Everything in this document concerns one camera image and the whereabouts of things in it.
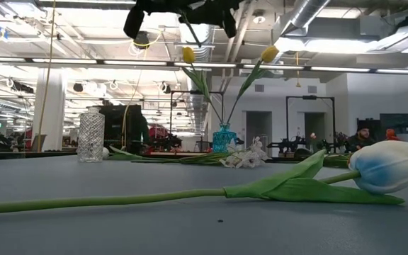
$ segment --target tulip stem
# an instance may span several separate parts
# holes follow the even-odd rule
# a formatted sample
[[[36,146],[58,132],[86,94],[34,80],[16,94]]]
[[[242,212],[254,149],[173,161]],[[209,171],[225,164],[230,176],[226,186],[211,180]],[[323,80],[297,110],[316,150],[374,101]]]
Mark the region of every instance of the tulip stem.
[[[134,195],[116,197],[94,197],[94,198],[65,198],[53,200],[34,200],[24,202],[0,203],[0,213],[13,213],[29,210],[45,210],[56,208],[71,208],[81,206],[98,205],[131,205],[138,203],[153,203],[182,198],[195,198],[201,196],[225,196],[223,188],[195,189],[190,191],[179,191],[173,193]]]
[[[361,177],[359,171],[350,171],[348,173],[340,174],[338,176],[320,179],[319,181],[326,183],[326,184],[332,184],[332,183],[337,183],[340,181],[347,181],[347,180],[351,180],[351,179],[355,179],[359,177]]]

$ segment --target glass vase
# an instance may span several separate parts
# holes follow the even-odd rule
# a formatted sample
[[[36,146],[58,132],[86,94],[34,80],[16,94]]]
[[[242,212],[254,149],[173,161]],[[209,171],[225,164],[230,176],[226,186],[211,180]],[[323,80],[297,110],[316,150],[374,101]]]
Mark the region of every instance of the glass vase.
[[[230,124],[220,124],[220,131],[213,133],[213,146],[214,152],[227,152],[227,145],[234,140],[234,144],[237,141],[237,134],[230,131]]]
[[[103,141],[105,116],[99,107],[90,107],[80,115],[78,134],[78,160],[80,162],[101,162],[103,160]]]

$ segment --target table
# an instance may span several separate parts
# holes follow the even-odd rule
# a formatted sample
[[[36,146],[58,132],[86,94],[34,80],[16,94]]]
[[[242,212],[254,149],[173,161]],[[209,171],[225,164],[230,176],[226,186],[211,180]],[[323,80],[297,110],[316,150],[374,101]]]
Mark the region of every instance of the table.
[[[76,156],[0,160],[0,202],[123,196],[254,181],[292,164],[226,169]],[[322,169],[317,178],[341,173]],[[353,186],[353,181],[340,185]],[[191,198],[0,214],[2,254],[408,254],[405,206]]]

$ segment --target workbench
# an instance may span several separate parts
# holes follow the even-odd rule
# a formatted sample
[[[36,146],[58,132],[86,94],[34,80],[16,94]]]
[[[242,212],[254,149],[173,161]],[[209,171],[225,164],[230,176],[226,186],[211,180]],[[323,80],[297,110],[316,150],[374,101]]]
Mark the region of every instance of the workbench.
[[[77,156],[0,160],[0,202],[132,196],[248,183],[293,164],[79,163]],[[317,178],[344,172],[322,169]],[[353,181],[338,185],[355,186]],[[143,205],[0,214],[3,254],[408,254],[403,206],[190,198]]]

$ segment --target exposed ceiling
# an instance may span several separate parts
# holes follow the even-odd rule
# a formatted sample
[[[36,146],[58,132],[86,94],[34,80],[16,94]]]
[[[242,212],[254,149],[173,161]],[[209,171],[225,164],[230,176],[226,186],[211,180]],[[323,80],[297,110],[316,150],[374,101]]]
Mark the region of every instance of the exposed ceiling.
[[[52,1],[10,1],[12,9],[18,14],[17,17],[2,15],[0,12],[0,30],[5,29],[6,38],[0,42],[0,56],[4,57],[38,57],[48,58],[50,51],[50,31],[52,21]],[[142,24],[143,31],[147,32],[151,45],[147,50],[140,50],[133,41],[124,34],[123,25],[133,5],[132,1],[57,1],[55,16],[55,33],[53,35],[52,56],[69,59],[104,59],[104,60],[181,60],[182,46],[186,45],[181,33],[178,17],[173,13],[153,13],[145,16]],[[243,26],[239,26],[239,35],[243,36],[239,50],[233,48],[235,62],[242,60],[253,60],[259,57],[264,48],[275,41],[272,38],[272,29],[278,17],[291,11],[294,1],[259,0],[246,1],[240,8],[241,22],[247,21],[245,33],[241,33]],[[355,19],[360,16],[379,16],[387,13],[397,13],[408,9],[408,0],[404,1],[341,1],[334,0],[324,8],[318,15],[320,18],[345,18]],[[255,23],[254,16],[250,10],[263,12],[265,21]],[[209,37],[210,56],[208,62],[221,62],[225,60],[227,53],[228,38],[223,29],[210,28]],[[313,64],[320,66],[352,66],[359,65],[360,55],[354,54],[332,54],[318,52],[284,52],[280,61],[284,64],[296,64],[297,56],[299,64]],[[384,67],[405,67],[391,62],[391,56],[363,55],[363,63]],[[408,55],[401,55],[408,63]],[[77,82],[95,82],[98,85],[106,85],[106,95],[114,98],[147,98],[153,100],[145,103],[145,113],[153,109],[152,115],[158,118],[150,118],[150,123],[161,123],[167,125],[170,95],[162,91],[162,84],[168,84],[171,89],[189,90],[188,82],[182,71],[169,70],[126,70],[126,69],[86,69],[66,68],[69,77],[69,88],[67,96],[82,97],[96,96],[87,92],[77,93],[73,85]],[[296,72],[284,72],[282,77],[295,77]],[[319,72],[304,72],[304,78],[320,78],[326,81],[332,78],[332,74]],[[38,77],[37,67],[11,67],[0,66],[0,95],[28,95],[24,92],[12,91],[7,86],[7,79],[22,82],[35,89]],[[189,94],[175,94],[178,101],[177,109],[183,109],[183,115],[177,116],[177,130],[204,132],[205,125],[203,116],[198,118],[196,111],[196,100]],[[33,112],[34,100],[2,99],[1,101],[12,102],[27,108]],[[203,105],[202,112],[205,114],[205,102],[200,98],[198,101]],[[72,112],[82,112],[85,107],[101,104],[100,101],[68,101],[66,109],[66,120],[68,123],[77,124],[78,119]],[[161,108],[162,116],[155,114],[155,109]]]

